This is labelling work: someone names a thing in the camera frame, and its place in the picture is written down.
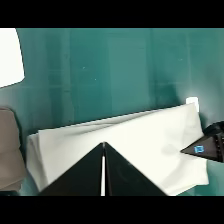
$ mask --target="gray cloth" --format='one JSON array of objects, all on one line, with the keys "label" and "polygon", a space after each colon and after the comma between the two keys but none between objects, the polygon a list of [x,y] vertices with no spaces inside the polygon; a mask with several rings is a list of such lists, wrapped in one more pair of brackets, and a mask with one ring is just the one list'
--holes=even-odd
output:
[{"label": "gray cloth", "polygon": [[26,176],[19,150],[19,130],[12,111],[0,108],[0,190],[18,191]]}]

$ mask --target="blue label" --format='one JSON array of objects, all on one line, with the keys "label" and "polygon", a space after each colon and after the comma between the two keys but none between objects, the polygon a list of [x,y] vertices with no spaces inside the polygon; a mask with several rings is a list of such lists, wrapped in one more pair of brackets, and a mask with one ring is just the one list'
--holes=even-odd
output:
[{"label": "blue label", "polygon": [[204,146],[202,146],[202,145],[195,146],[194,151],[195,151],[195,153],[204,152],[205,151]]}]

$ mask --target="green tabletop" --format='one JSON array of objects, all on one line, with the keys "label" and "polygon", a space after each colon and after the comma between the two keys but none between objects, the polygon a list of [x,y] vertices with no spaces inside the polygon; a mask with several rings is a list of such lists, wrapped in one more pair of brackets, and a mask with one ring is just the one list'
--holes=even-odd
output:
[{"label": "green tabletop", "polygon": [[[17,29],[25,79],[0,89],[26,136],[39,129],[184,104],[224,120],[224,29]],[[182,195],[224,195],[224,164]]]}]

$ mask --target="white cloth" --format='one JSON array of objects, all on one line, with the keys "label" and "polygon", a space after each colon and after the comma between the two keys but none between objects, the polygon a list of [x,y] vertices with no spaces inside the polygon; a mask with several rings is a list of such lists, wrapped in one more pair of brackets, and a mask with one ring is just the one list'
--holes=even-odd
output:
[{"label": "white cloth", "polygon": [[208,184],[206,160],[180,153],[202,136],[198,113],[189,104],[41,130],[37,151],[46,186],[100,142],[108,142],[162,191],[177,195]]},{"label": "white cloth", "polygon": [[0,87],[24,78],[19,38],[15,28],[0,28]]}]

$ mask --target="blue square marker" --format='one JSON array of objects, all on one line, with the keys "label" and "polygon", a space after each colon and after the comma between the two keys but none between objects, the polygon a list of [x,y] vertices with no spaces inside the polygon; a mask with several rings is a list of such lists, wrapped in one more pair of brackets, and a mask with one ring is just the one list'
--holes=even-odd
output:
[{"label": "blue square marker", "polygon": [[204,152],[205,151],[204,146],[202,146],[202,145],[195,146],[194,151],[195,151],[195,153]]}]

